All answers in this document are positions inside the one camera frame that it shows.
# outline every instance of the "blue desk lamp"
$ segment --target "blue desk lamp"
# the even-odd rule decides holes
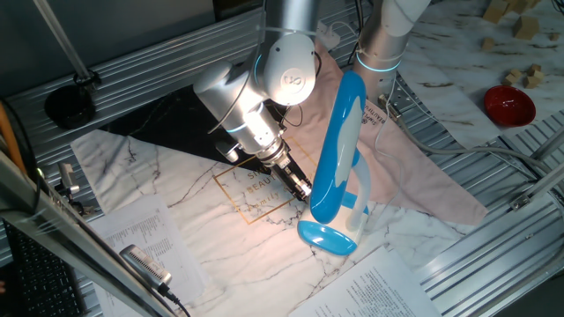
[[[336,255],[356,249],[368,218],[370,171],[356,148],[366,97],[362,78],[347,71],[338,88],[309,206],[298,223],[302,239]],[[345,191],[351,169],[359,179],[358,197]]]

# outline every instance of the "wooden block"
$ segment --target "wooden block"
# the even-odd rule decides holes
[[[515,77],[511,74],[507,75],[505,78],[503,78],[503,80],[501,81],[502,85],[513,85],[514,83],[517,82],[519,78]]]
[[[508,3],[508,7],[505,8],[505,11],[503,12],[503,15],[506,15],[510,12],[513,11],[513,9],[515,9],[515,6],[517,5],[517,2],[519,0],[504,0],[506,3]]]
[[[513,25],[513,37],[529,41],[538,33],[539,29],[540,25],[536,18],[521,16]]]
[[[533,89],[535,88],[538,84],[540,84],[540,82],[538,81],[538,79],[531,77],[531,76],[527,76],[525,78],[525,80],[523,81],[523,86],[527,89]]]
[[[541,70],[542,68],[540,67],[540,65],[532,64],[527,70],[527,75],[532,76],[535,73],[535,71],[541,71]]]
[[[523,14],[532,7],[534,2],[535,0],[517,0],[513,11],[517,12],[517,14]]]
[[[522,75],[521,71],[519,71],[518,69],[511,70],[510,74],[517,77],[517,78],[520,78],[521,75]]]
[[[490,50],[494,47],[494,39],[492,38],[485,38],[482,42],[482,50]]]
[[[508,5],[509,4],[503,0],[492,0],[482,18],[486,21],[498,24],[503,16],[503,12],[508,8]]]

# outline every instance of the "pink cloth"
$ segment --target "pink cloth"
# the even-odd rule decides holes
[[[297,128],[289,126],[284,138],[292,136],[317,163],[343,72],[323,45],[316,43],[315,46],[323,66],[314,91],[301,104],[302,124]],[[296,123],[300,121],[300,117],[300,110],[296,107],[286,118]],[[385,204],[397,192],[400,169],[394,159],[383,156],[375,149],[376,137],[385,121],[383,118],[386,118],[386,114],[367,100],[357,147],[370,168],[370,200]],[[486,215],[487,209],[423,154],[393,121],[386,124],[378,141],[378,150],[400,159],[404,166],[402,193],[392,205],[426,212],[440,220],[465,225],[477,225]],[[308,158],[300,151],[292,151],[291,154],[299,165],[311,166],[306,164]],[[310,174],[314,171],[306,168],[304,172]],[[357,188],[358,181],[354,173],[351,173],[347,190],[356,194]]]

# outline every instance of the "red bowl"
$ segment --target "red bowl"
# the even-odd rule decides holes
[[[531,123],[537,109],[531,98],[517,88],[499,85],[490,88],[484,97],[487,115],[506,127],[522,127]]]

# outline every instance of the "lamp base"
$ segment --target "lamp base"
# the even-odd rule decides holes
[[[360,227],[351,231],[347,228],[346,222],[352,212],[352,208],[341,206],[333,221],[322,225],[314,219],[311,210],[307,207],[298,223],[298,234],[308,244],[320,247],[327,252],[335,255],[349,255],[360,243],[364,225],[368,219],[367,210],[365,210],[362,213]]]

